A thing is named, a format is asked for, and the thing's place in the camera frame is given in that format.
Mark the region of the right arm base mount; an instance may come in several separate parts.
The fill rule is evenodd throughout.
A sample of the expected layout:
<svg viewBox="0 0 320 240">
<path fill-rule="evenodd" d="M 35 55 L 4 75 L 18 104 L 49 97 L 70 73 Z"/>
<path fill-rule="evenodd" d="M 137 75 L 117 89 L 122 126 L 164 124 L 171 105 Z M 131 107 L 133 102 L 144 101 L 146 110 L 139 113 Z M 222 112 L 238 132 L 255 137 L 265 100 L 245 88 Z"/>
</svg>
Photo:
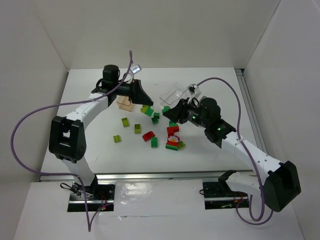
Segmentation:
<svg viewBox="0 0 320 240">
<path fill-rule="evenodd" d="M 244 192 L 232 191 L 226 183 L 231 174 L 238 173 L 235 170 L 228 170 L 216 181 L 202 183 L 199 194 L 204 197 L 204 207 L 206 210 L 222 210 L 248 208 L 248 195 Z"/>
</svg>

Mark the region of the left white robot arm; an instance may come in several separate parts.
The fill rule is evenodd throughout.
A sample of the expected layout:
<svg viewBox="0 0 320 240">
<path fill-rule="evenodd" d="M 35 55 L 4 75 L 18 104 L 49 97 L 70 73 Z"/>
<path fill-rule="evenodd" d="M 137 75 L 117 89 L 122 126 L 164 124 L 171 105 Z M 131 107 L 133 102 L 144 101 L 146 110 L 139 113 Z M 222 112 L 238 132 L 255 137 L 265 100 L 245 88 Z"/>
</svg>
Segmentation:
<svg viewBox="0 0 320 240">
<path fill-rule="evenodd" d="M 140 71 L 141 67 L 133 63 L 129 71 L 121 77 L 118 66 L 106 65 L 102 78 L 96 83 L 88 100 L 66 116 L 55 116 L 52 119 L 48 149 L 75 175 L 74 188 L 78 193 L 85 190 L 93 196 L 98 188 L 98 178 L 85 158 L 85 130 L 89 124 L 106 110 L 117 96 L 127 97 L 133 104 L 153 105 L 152 99 L 143 90 L 141 81 L 134 78 Z"/>
</svg>

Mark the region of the green lego brick carried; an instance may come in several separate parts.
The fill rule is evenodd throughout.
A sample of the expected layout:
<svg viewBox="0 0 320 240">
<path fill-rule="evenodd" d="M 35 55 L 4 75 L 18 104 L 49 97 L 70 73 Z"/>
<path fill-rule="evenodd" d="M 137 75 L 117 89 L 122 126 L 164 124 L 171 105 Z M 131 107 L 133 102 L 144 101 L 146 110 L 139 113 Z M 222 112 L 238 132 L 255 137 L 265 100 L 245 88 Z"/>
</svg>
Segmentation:
<svg viewBox="0 0 320 240">
<path fill-rule="evenodd" d="M 145 114 L 150 118 L 152 117 L 153 113 L 154 113 L 154 109 L 151 108 L 150 106 L 145 111 Z"/>
</svg>

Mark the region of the lime long lego brick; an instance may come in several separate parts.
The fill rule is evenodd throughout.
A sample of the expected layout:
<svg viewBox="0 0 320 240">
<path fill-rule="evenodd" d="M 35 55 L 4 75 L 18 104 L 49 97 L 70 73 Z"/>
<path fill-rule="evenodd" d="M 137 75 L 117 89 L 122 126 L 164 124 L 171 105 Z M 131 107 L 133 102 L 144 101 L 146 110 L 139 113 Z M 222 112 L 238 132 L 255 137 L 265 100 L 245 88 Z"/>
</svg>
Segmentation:
<svg viewBox="0 0 320 240">
<path fill-rule="evenodd" d="M 140 109 L 140 111 L 145 114 L 146 109 L 149 107 L 150 105 L 143 105 L 142 108 Z"/>
</svg>

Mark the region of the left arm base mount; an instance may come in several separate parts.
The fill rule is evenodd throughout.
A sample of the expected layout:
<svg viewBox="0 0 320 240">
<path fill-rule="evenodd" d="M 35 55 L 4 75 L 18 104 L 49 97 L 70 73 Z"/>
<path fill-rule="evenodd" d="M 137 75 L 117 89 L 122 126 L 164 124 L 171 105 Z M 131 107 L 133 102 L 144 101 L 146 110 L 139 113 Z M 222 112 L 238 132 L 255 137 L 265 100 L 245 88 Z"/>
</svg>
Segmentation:
<svg viewBox="0 0 320 240">
<path fill-rule="evenodd" d="M 69 195 L 67 212 L 79 213 L 85 212 L 85 197 L 81 189 L 72 186 L 73 190 Z M 86 193 L 88 212 L 96 212 L 100 209 L 101 212 L 114 211 L 115 199 L 115 184 L 98 184 L 95 193 Z"/>
</svg>

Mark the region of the red L-shaped lego brick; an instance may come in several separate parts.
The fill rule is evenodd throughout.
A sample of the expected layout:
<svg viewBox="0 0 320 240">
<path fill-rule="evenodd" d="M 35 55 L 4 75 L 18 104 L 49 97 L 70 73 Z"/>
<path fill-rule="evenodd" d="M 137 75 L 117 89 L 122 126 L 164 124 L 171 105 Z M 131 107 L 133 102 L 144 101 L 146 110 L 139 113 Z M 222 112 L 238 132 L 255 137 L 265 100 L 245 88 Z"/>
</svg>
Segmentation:
<svg viewBox="0 0 320 240">
<path fill-rule="evenodd" d="M 167 130 L 167 135 L 168 136 L 173 136 L 176 132 L 178 132 L 180 129 L 179 129 L 179 126 L 178 125 L 175 125 L 175 126 L 169 126 L 166 128 Z"/>
</svg>

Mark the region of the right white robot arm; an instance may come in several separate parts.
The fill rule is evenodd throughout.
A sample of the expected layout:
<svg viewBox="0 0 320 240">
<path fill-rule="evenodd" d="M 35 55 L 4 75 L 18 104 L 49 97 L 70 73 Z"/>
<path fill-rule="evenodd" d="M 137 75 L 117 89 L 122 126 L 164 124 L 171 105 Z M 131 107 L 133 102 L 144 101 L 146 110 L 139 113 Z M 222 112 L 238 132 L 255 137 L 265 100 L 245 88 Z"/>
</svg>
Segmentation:
<svg viewBox="0 0 320 240">
<path fill-rule="evenodd" d="M 264 203 L 273 211 L 282 211 L 301 193 L 297 167 L 269 156 L 245 140 L 239 132 L 221 117 L 217 101 L 204 97 L 199 104 L 180 99 L 177 105 L 164 111 L 163 115 L 174 123 L 190 122 L 204 128 L 207 139 L 219 148 L 228 151 L 250 169 L 256 176 L 244 176 L 234 170 L 224 173 L 220 181 L 233 192 L 249 196 L 262 195 Z"/>
</svg>

